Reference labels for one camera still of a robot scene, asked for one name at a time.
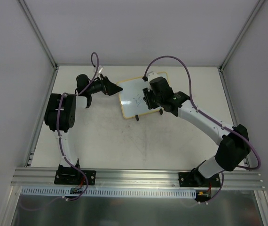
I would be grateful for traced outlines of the yellow framed small whiteboard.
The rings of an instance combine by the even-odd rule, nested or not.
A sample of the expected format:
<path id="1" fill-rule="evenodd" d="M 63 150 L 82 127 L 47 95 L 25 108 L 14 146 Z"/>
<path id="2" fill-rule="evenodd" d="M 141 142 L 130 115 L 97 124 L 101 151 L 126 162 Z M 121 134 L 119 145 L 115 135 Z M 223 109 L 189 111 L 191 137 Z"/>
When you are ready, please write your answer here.
<path id="1" fill-rule="evenodd" d="M 148 88 L 149 84 L 144 82 L 142 77 L 136 77 L 128 80 L 119 81 L 118 86 L 123 90 L 119 92 L 122 115 L 125 119 L 134 118 L 136 114 L 142 114 L 155 109 L 149 110 L 146 102 L 143 100 L 143 89 Z"/>

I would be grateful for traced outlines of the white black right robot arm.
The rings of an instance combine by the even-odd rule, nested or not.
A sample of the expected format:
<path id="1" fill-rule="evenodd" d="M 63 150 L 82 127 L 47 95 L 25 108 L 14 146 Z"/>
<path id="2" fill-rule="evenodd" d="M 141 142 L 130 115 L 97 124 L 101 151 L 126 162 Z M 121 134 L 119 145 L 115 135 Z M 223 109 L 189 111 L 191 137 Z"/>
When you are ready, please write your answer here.
<path id="1" fill-rule="evenodd" d="M 250 153 L 247 129 L 243 125 L 227 130 L 216 119 L 207 116 L 193 106 L 191 98 L 185 93 L 173 92 L 166 78 L 162 76 L 144 77 L 148 87 L 144 88 L 144 101 L 149 109 L 161 107 L 164 111 L 190 122 L 218 146 L 216 154 L 194 168 L 186 180 L 198 186 L 205 186 L 211 177 L 223 172 L 233 171 Z"/>

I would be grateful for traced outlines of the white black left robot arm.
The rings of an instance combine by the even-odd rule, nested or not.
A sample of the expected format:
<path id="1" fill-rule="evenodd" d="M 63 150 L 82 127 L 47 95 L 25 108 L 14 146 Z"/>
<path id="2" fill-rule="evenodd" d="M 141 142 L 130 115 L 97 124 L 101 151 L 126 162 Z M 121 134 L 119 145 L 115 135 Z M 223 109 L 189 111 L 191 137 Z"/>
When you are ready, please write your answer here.
<path id="1" fill-rule="evenodd" d="M 56 185 L 88 185 L 92 173 L 81 172 L 79 158 L 75 150 L 71 134 L 76 124 L 76 113 L 79 108 L 88 109 L 92 103 L 92 95 L 102 92 L 112 96 L 123 90 L 102 74 L 93 79 L 80 74 L 76 77 L 75 94 L 50 95 L 44 115 L 44 123 L 54 133 L 61 160 L 56 171 Z"/>

